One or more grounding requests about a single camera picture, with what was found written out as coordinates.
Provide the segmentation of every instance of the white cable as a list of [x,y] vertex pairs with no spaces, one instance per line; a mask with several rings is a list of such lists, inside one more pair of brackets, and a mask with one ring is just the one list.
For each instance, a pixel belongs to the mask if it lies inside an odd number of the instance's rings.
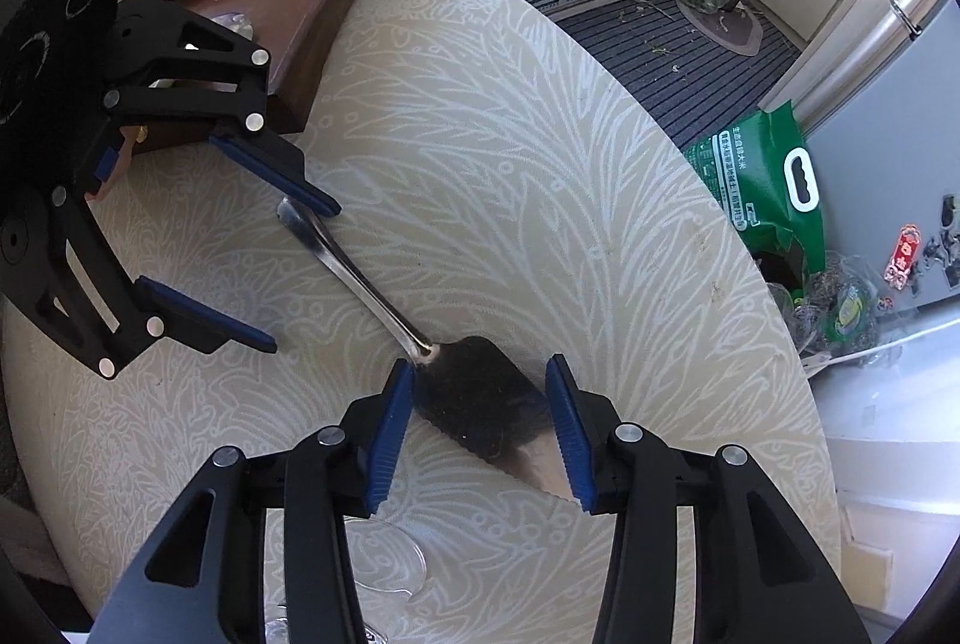
[[918,337],[928,336],[928,334],[937,333],[941,330],[947,329],[947,327],[953,327],[957,324],[960,324],[960,318],[951,319],[949,322],[938,324],[936,327],[927,327],[925,330],[920,330],[913,334],[909,334],[909,336],[901,337],[900,339],[891,340],[891,342],[882,343],[880,346],[874,346],[870,349],[854,352],[853,354],[845,354],[843,357],[833,357],[827,361],[816,361],[817,355],[813,355],[811,357],[807,357],[806,360],[803,361],[803,370],[806,371],[806,377],[810,378],[811,376],[819,373],[825,367],[835,366],[835,364],[838,363],[846,363],[846,361],[849,360],[857,360],[860,357],[867,357],[870,354],[876,354],[884,349],[891,349],[894,346],[901,346],[906,342],[910,342],[910,340],[918,339]]

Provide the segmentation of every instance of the spatula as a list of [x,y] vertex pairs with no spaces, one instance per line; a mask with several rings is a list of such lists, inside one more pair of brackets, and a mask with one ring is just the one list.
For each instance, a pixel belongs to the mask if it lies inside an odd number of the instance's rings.
[[431,342],[344,254],[317,214],[284,198],[277,215],[397,339],[416,366],[414,406],[474,455],[526,484],[574,500],[546,396],[486,337]]

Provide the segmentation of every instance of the red magnet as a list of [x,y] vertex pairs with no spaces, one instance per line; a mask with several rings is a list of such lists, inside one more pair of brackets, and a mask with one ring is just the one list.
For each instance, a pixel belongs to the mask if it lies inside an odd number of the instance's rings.
[[920,230],[915,224],[907,224],[901,229],[894,253],[883,271],[883,280],[894,289],[903,289],[910,277],[910,268],[920,254]]

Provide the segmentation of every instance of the round table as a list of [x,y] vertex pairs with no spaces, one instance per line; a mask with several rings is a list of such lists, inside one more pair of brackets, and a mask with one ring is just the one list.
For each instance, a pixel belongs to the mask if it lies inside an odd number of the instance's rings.
[[[344,206],[334,236],[424,332],[491,337],[535,381],[562,352],[582,388],[671,445],[745,445],[839,566],[827,446],[760,273],[650,115],[549,19],[522,0],[356,0],[294,140]],[[280,226],[278,200],[197,145],[138,157],[96,207],[131,275],[273,334],[275,356],[163,340],[108,382],[5,308],[17,450],[92,610],[216,447],[289,448],[400,356]],[[364,596],[391,641],[592,636],[613,518],[527,489],[419,417],[379,515],[427,564],[409,600]],[[689,641],[680,524],[675,640]],[[271,515],[272,604],[280,547]]]

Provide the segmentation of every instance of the floor mat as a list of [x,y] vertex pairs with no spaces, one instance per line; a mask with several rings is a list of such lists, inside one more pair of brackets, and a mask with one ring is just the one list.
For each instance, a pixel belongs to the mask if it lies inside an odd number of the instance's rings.
[[677,7],[690,26],[719,46],[741,56],[756,56],[763,44],[763,27],[743,3],[732,13],[701,13],[677,0]]
[[679,147],[719,132],[757,102],[800,56],[762,13],[756,56],[710,40],[676,0],[619,0],[558,22],[611,72]]

